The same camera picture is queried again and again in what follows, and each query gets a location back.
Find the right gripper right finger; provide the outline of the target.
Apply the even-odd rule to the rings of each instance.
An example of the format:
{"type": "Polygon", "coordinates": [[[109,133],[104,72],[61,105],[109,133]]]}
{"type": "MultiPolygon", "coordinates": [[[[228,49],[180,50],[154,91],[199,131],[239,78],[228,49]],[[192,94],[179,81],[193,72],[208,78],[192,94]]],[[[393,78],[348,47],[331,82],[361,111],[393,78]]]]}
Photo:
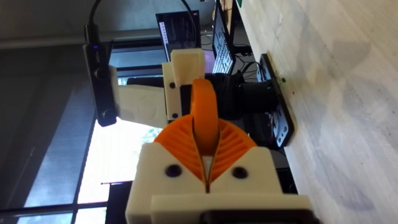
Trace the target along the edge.
{"type": "Polygon", "coordinates": [[[220,140],[213,157],[209,191],[215,193],[281,194],[271,152],[239,127],[219,120],[220,140]]]}

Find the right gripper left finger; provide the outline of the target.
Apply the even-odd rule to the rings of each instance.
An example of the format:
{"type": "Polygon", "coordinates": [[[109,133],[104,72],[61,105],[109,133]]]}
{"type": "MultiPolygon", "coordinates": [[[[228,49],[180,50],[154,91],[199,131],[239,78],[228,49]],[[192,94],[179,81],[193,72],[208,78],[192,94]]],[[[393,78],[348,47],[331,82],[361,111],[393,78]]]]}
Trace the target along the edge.
{"type": "Polygon", "coordinates": [[[193,116],[165,127],[141,149],[125,217],[128,223],[199,223],[196,196],[206,193],[203,161],[193,134],[193,116]]]}

